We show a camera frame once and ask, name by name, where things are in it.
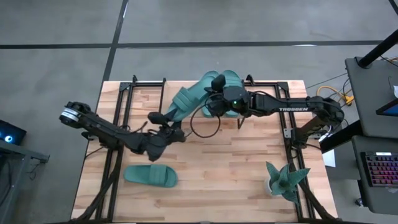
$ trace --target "wooden table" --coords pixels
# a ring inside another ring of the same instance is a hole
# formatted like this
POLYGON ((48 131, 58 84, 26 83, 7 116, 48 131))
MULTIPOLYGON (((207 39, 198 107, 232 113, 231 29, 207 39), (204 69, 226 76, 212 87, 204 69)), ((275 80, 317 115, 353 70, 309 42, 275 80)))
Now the wooden table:
MULTIPOLYGON (((303 81, 287 81, 291 97, 306 97, 303 81)), ((97 113, 112 122, 120 82, 104 82, 97 113)), ((174 94, 181 86, 189 87, 193 81, 166 82, 162 112, 166 111, 174 94)), ((247 87, 275 95, 270 87, 247 87)), ((159 110, 160 87, 134 88, 129 114, 131 129, 147 121, 150 111, 159 110)), ((217 127, 215 119, 203 118, 201 112, 194 119, 194 128, 209 135, 217 127)), ((311 119, 311 113, 296 113, 298 127, 311 119)), ((148 124, 146 129, 157 129, 148 124)), ((189 119, 183 121, 189 130, 189 119)), ((99 148, 91 142, 87 153, 99 148)), ((106 150, 91 155, 84 163, 80 184, 72 212, 78 217, 94 199, 100 189, 106 150)), ((310 188, 326 210, 337 217, 322 154, 318 149, 303 150, 310 188)), ((166 189, 127 182, 123 170, 130 165, 151 164, 146 155, 135 155, 125 148, 122 174, 116 198, 114 222, 294 222, 297 221, 292 202, 281 196, 264 193, 264 180, 268 173, 266 161, 280 169, 287 159, 278 114, 246 119, 237 129, 236 119, 222 118, 216 136, 202 139, 192 134, 185 143, 168 146, 155 164, 173 167, 178 174, 177 186, 166 189)), ((300 192, 304 216, 307 208, 300 192)), ((106 197, 104 211, 107 211, 106 197)))

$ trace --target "white pot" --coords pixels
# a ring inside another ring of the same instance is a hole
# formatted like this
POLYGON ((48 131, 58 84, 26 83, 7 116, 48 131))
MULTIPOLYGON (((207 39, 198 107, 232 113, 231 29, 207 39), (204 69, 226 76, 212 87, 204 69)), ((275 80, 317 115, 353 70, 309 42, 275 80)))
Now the white pot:
POLYGON ((269 182, 271 181, 271 178, 268 177, 265 181, 264 181, 264 190, 266 191, 266 194, 269 196, 273 196, 272 195, 272 189, 271 186, 269 185, 269 182))

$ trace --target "potted plant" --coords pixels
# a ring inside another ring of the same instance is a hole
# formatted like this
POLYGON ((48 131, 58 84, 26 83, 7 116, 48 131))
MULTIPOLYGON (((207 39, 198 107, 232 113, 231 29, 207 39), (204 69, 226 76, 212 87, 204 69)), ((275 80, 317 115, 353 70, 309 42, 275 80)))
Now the potted plant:
POLYGON ((296 185, 304 179, 310 169, 289 172, 289 164, 278 171, 274 165, 267 162, 269 178, 264 182, 264 188, 269 195, 282 195, 288 201, 299 204, 296 185))

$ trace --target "blue light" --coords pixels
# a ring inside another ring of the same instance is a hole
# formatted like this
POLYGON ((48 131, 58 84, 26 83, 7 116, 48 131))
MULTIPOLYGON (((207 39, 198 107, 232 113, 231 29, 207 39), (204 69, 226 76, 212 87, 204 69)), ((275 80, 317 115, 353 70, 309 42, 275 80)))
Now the blue light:
POLYGON ((11 142, 11 141, 12 141, 12 137, 11 137, 11 136, 6 136, 6 137, 4 138, 4 140, 5 140, 6 142, 11 142))

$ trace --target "keyboard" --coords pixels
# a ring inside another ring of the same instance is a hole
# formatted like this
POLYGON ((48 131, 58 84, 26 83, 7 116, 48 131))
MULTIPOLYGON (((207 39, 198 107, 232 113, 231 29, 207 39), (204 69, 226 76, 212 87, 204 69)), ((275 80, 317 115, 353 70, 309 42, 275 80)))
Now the keyboard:
POLYGON ((398 153, 362 152, 371 187, 398 187, 398 153))

